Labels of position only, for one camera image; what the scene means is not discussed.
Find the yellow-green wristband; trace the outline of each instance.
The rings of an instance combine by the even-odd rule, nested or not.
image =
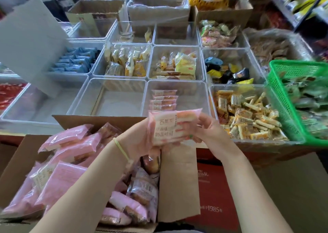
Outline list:
[[[129,157],[128,155],[125,153],[125,151],[123,150],[123,148],[121,147],[120,143],[116,140],[116,137],[113,138],[113,141],[115,142],[116,146],[121,150],[122,154],[126,157],[126,159],[129,161]]]

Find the person's right hand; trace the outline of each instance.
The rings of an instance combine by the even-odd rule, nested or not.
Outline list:
[[[222,162],[241,153],[219,121],[209,115],[201,113],[198,123],[185,123],[184,129],[203,140],[213,155]]]

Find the red cardboard box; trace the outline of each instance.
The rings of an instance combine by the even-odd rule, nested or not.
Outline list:
[[[222,166],[197,163],[200,215],[187,223],[237,230],[238,216]]]

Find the green plastic basket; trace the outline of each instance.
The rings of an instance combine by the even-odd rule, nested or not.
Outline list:
[[[311,135],[306,126],[303,125],[301,117],[298,115],[293,103],[290,101],[287,91],[281,82],[279,74],[285,72],[284,78],[296,78],[302,76],[328,77],[328,63],[312,61],[283,61],[274,60],[270,62],[271,72],[269,73],[268,86],[276,93],[281,104],[285,107],[285,112],[280,115],[284,120],[289,116],[294,120],[295,127],[288,128],[288,135],[292,140],[305,139],[305,145],[328,147],[328,140],[320,140]]]

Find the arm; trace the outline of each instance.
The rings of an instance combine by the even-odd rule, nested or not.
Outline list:
[[[130,159],[149,154],[145,147],[147,123],[145,119],[117,137]],[[111,141],[31,233],[94,232],[127,162],[115,142]]]
[[[202,127],[185,125],[202,139],[224,167],[243,233],[292,233],[243,152],[218,121],[201,114]]]

